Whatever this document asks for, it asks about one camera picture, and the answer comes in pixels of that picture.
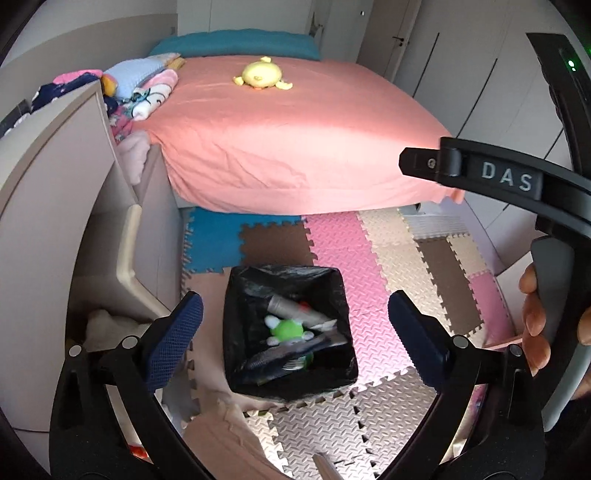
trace teal pillow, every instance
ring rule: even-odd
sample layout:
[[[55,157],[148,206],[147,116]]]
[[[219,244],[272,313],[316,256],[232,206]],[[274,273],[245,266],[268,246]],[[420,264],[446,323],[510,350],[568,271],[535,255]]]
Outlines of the teal pillow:
[[[168,37],[156,45],[150,55],[175,51],[182,57],[222,55],[268,55],[295,59],[320,60],[320,52],[309,35],[288,32],[217,30]]]

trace green plush toy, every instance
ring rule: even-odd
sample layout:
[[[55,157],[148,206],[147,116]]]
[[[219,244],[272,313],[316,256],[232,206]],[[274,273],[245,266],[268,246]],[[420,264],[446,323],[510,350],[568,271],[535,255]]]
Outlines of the green plush toy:
[[[267,345],[269,346],[277,346],[280,343],[290,345],[297,342],[306,342],[314,338],[314,334],[305,332],[301,322],[297,320],[280,320],[273,315],[267,315],[265,325],[269,327],[272,334],[267,339]]]

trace finger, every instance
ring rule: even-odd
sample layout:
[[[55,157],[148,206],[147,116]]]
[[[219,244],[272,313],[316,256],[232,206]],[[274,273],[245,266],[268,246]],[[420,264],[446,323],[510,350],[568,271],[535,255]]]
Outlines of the finger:
[[[521,293],[533,293],[538,289],[538,280],[535,277],[535,269],[534,264],[529,264],[529,266],[523,272],[523,275],[519,279],[519,289]]]
[[[527,329],[523,332],[523,351],[532,373],[544,368],[550,360],[550,344],[543,336],[531,336]]]
[[[585,310],[585,313],[581,317],[577,336],[579,337],[579,342],[583,345],[591,345],[591,307]]]
[[[535,293],[530,293],[523,304],[523,319],[525,327],[531,336],[538,336],[546,325],[546,312],[540,298]]]

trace stuffed animal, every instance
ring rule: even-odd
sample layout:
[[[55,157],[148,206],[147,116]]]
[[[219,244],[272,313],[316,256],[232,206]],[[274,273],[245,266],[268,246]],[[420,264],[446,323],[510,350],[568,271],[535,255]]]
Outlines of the stuffed animal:
[[[280,320],[273,315],[267,315],[265,325],[269,327],[272,334],[267,339],[269,346],[277,346],[280,343],[291,345],[297,342],[307,342],[314,338],[314,334],[305,332],[301,322],[297,320]]]
[[[281,69],[271,61],[269,57],[263,57],[247,65],[242,76],[234,77],[236,85],[250,85],[255,90],[262,90],[267,87],[277,87],[281,90],[289,90],[293,87],[292,83],[286,83],[282,79]]]

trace blue foam tile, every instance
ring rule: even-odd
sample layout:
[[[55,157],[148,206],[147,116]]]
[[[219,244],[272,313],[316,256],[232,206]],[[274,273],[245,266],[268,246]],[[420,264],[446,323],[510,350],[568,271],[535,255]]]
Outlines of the blue foam tile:
[[[243,225],[296,223],[299,216],[219,213],[195,207],[189,213],[185,238],[187,273],[221,273],[224,267],[240,265]]]

